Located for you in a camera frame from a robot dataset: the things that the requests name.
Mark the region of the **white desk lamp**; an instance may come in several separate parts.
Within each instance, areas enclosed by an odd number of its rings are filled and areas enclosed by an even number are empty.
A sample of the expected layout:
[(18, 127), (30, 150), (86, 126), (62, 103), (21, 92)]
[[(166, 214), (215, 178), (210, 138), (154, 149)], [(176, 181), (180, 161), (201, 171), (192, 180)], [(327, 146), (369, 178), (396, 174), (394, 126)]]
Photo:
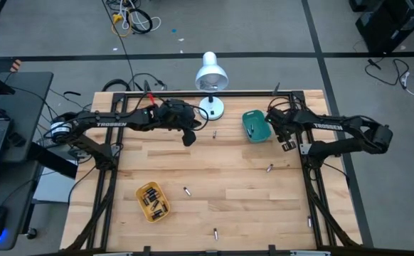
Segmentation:
[(229, 78), (225, 70), (218, 64), (214, 52), (203, 54), (203, 65), (198, 70), (195, 79), (196, 88), (206, 92), (207, 96), (199, 102), (200, 114), (208, 121), (220, 119), (225, 107), (223, 101), (214, 94), (227, 88)]

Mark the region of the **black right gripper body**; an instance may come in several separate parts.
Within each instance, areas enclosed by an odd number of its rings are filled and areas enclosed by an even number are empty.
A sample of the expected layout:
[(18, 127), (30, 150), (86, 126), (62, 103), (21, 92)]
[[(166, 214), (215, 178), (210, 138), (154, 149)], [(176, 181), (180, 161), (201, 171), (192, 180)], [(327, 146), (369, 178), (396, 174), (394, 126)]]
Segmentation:
[(288, 142), (296, 131), (296, 124), (293, 121), (276, 119), (273, 121), (273, 129), (278, 142)]

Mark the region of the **teal plastic bin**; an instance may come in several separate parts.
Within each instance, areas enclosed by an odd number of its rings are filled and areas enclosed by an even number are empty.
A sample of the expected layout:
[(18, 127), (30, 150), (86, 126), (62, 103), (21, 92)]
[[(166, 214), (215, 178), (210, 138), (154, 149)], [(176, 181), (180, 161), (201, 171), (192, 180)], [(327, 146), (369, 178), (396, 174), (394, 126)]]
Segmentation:
[(252, 133), (250, 138), (248, 135), (248, 140), (250, 143), (261, 143), (270, 138), (272, 132), (270, 130), (269, 124), (265, 120), (263, 112), (260, 110), (251, 110), (246, 112), (242, 116), (243, 129), (247, 135), (246, 129), (250, 130), (250, 125), (254, 124), (255, 131)]

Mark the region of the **black computer tower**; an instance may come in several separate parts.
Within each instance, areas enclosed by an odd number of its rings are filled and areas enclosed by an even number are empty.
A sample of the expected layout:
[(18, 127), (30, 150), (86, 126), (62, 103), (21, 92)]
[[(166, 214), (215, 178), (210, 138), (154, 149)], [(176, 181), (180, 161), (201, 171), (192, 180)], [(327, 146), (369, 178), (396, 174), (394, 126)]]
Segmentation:
[(414, 0), (348, 0), (369, 53), (393, 52), (414, 31)]

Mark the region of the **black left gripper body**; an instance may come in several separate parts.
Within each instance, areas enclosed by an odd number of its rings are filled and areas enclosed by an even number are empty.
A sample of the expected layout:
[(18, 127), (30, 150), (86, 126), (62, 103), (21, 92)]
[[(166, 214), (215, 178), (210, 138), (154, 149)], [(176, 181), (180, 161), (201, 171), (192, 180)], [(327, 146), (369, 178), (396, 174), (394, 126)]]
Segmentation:
[(193, 107), (183, 100), (167, 100), (154, 112), (155, 128), (182, 131), (184, 146), (196, 141), (195, 130), (202, 125), (196, 119)]

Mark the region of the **yellow plastic bin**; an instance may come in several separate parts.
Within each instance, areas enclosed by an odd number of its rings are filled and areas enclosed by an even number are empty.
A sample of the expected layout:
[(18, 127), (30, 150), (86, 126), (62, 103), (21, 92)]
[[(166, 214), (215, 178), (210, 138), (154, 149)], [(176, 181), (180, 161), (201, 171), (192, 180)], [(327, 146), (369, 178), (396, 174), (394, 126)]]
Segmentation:
[[(146, 190), (149, 189), (149, 188), (153, 188), (155, 190), (154, 193), (158, 195), (158, 198), (156, 200), (159, 201), (159, 205), (154, 210), (151, 210), (151, 207), (152, 207), (154, 201), (151, 202), (149, 200), (150, 195), (147, 195), (146, 194)], [(140, 188), (138, 188), (136, 190), (136, 192), (135, 192), (135, 197), (136, 197), (136, 199), (137, 199), (137, 201), (138, 201), (138, 203), (139, 203), (139, 205), (140, 205), (140, 207), (142, 209), (142, 212), (144, 214), (144, 217), (150, 223), (155, 223), (155, 222), (157, 222), (157, 221), (165, 218), (169, 214), (169, 212), (170, 212), (170, 209), (171, 208), (170, 208), (170, 205), (169, 205), (169, 201), (167, 200), (166, 196), (164, 195), (164, 192), (162, 191), (161, 186), (158, 183), (156, 183), (156, 182), (151, 181), (149, 183), (144, 184)], [(142, 200), (143, 198), (146, 198), (149, 201), (149, 205), (148, 206), (145, 206), (145, 204), (144, 204), (144, 202)], [(163, 211), (163, 208), (161, 206), (161, 202), (164, 202), (166, 204), (166, 206), (168, 208), (168, 212), (167, 213), (165, 213)], [(160, 210), (160, 209), (163, 211), (162, 214), (161, 214), (161, 217), (160, 218), (157, 218), (156, 220), (152, 220), (152, 216), (154, 215), (153, 212), (156, 211), (156, 210)]]

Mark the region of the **dark grey side desk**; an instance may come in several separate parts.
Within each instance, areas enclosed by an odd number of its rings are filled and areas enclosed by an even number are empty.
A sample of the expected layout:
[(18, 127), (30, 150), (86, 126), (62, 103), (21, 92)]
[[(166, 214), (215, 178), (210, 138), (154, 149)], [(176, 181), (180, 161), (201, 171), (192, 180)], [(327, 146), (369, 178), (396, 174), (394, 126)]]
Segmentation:
[(7, 209), (0, 250), (10, 250), (23, 231), (33, 195), (33, 180), (40, 164), (28, 156), (39, 145), (33, 135), (43, 110), (53, 74), (50, 72), (15, 73), (6, 84), (16, 90), (0, 97), (0, 108), (13, 122), (12, 132), (25, 140), (23, 146), (9, 145), (0, 159), (0, 205)]

